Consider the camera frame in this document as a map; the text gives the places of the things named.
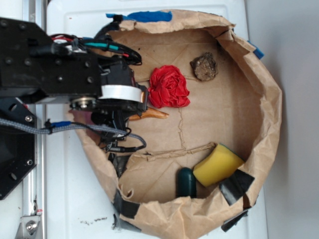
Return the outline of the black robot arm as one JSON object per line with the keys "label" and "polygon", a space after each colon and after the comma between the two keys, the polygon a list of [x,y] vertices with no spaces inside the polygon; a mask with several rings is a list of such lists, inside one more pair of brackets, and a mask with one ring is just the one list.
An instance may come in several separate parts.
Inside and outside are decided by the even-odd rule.
{"label": "black robot arm", "polygon": [[0,129],[7,133],[51,134],[88,129],[129,136],[129,117],[147,110],[148,91],[135,81],[132,66],[141,55],[115,42],[109,32],[118,30],[117,15],[94,37],[47,35],[37,24],[0,20],[0,100],[20,99],[26,104],[69,104],[72,110],[90,112],[92,124],[47,122],[44,128],[9,116],[1,104]]}

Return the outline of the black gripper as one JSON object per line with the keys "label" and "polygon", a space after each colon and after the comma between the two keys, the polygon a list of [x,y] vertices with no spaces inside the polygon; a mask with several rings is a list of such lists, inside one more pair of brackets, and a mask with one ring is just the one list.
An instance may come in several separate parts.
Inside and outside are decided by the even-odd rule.
{"label": "black gripper", "polygon": [[135,81],[134,71],[124,59],[99,68],[100,95],[73,99],[71,108],[91,112],[91,121],[96,125],[126,131],[129,117],[148,109],[147,88]]}

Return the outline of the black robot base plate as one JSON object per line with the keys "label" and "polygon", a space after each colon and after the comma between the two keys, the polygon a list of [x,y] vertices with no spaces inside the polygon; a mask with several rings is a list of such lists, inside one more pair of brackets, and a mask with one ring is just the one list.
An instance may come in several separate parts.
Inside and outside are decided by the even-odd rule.
{"label": "black robot base plate", "polygon": [[[35,127],[36,117],[16,98],[0,100],[0,118]],[[0,199],[4,200],[35,167],[35,135],[0,126]]]}

